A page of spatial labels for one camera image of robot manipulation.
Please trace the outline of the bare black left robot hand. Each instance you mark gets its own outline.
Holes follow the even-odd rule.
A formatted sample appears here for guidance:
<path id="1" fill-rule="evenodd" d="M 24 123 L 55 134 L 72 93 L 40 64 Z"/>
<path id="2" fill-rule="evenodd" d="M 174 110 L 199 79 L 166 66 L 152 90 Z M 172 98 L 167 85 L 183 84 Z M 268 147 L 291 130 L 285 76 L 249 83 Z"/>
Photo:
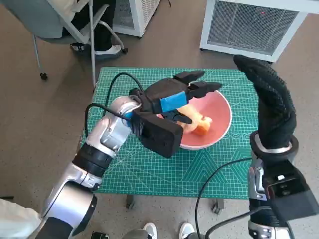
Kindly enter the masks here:
<path id="1" fill-rule="evenodd" d="M 172 78 L 164 78 L 138 93 L 143 112 L 164 114 L 168 120 L 192 124 L 195 120 L 178 111 L 192 98 L 202 98 L 222 87 L 218 82 L 199 81 L 204 71 L 183 71 Z"/>

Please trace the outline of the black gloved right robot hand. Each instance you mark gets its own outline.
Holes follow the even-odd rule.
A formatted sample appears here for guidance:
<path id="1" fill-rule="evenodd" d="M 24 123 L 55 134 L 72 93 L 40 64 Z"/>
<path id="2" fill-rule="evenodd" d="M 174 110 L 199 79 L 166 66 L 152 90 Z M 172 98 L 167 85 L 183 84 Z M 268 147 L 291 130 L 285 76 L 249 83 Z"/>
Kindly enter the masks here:
<path id="1" fill-rule="evenodd" d="M 285 81 L 267 62 L 243 55 L 235 55 L 233 60 L 258 95 L 258 135 L 262 146 L 267 150 L 288 147 L 297 120 Z"/>

